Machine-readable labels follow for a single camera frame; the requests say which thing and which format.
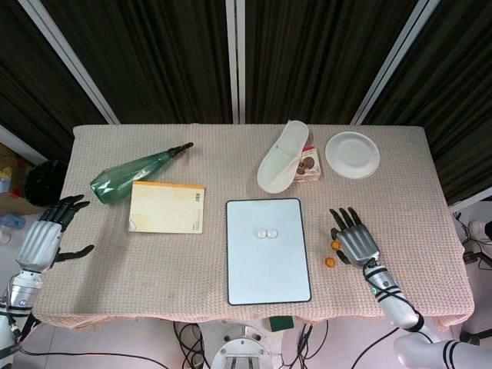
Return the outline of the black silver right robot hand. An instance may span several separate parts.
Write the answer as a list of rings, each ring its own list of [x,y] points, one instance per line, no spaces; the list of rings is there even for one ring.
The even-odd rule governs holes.
[[[358,213],[352,207],[329,212],[337,225],[331,229],[331,240],[339,245],[337,256],[356,268],[379,262],[381,251]]]

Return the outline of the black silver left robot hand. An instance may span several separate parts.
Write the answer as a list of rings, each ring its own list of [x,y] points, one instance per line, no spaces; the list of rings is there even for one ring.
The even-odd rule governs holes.
[[[87,256],[95,246],[90,244],[80,251],[60,252],[62,237],[76,213],[90,202],[83,194],[68,196],[44,210],[41,217],[29,228],[20,247],[16,261],[22,270],[43,273],[55,263]]]

